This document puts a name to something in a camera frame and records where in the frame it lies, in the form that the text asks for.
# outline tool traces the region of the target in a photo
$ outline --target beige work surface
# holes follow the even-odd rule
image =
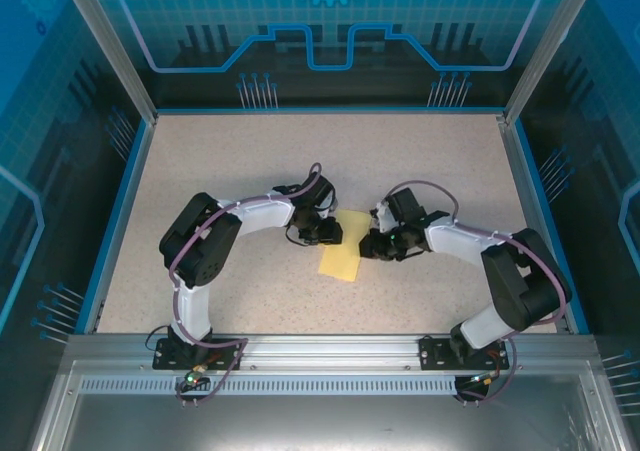
[[[457,196],[463,222],[505,231],[525,225],[494,116],[162,116],[99,331],[144,333],[171,321],[158,243],[194,194],[261,194],[301,183],[314,161],[346,209],[368,211],[393,185],[428,179]],[[438,191],[413,190],[428,212],[452,209]],[[355,283],[319,275],[321,257],[319,247],[288,243],[282,228],[238,239],[212,285],[214,331],[444,333],[490,302],[484,272],[451,256],[364,259]]]

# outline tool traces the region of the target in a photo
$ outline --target enclosure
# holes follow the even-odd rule
[[[0,8],[3,449],[637,447],[635,0]],[[480,268],[363,259],[349,282],[272,228],[209,299],[215,337],[247,339],[239,366],[182,409],[185,371],[154,369],[149,336],[174,316],[161,238],[197,193],[260,195],[316,161],[341,210],[426,179],[462,223],[540,234],[573,297],[504,348],[499,399],[459,399],[484,368],[421,354],[491,303]]]

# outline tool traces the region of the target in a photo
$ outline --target robotic arm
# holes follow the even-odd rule
[[[409,188],[387,196],[371,215],[375,227],[360,242],[362,257],[403,261],[436,252],[484,268],[493,302],[451,330],[451,350],[461,364],[477,351],[524,331],[560,307],[558,290],[529,256],[497,233],[458,223],[442,211],[427,214]],[[568,302],[570,288],[538,233],[527,228],[507,236],[542,260],[561,283]]]
[[[302,245],[342,242],[342,228],[335,217],[330,216],[337,207],[335,188],[323,176],[318,176],[312,184],[316,173],[319,171],[310,173],[302,185],[276,186],[263,199],[240,203],[222,214],[180,260],[176,274],[180,284],[181,322],[173,319],[169,339],[181,348],[186,361],[201,362],[203,357],[198,353],[206,353],[194,345],[196,341],[208,341],[212,334],[208,311],[210,285],[222,271],[237,237],[273,227],[285,227],[288,232],[294,226]],[[309,189],[302,194],[297,192],[306,188]],[[287,198],[294,193],[298,196]],[[232,203],[216,200],[206,193],[195,195],[160,242],[165,267],[170,269],[187,241],[213,213]]]

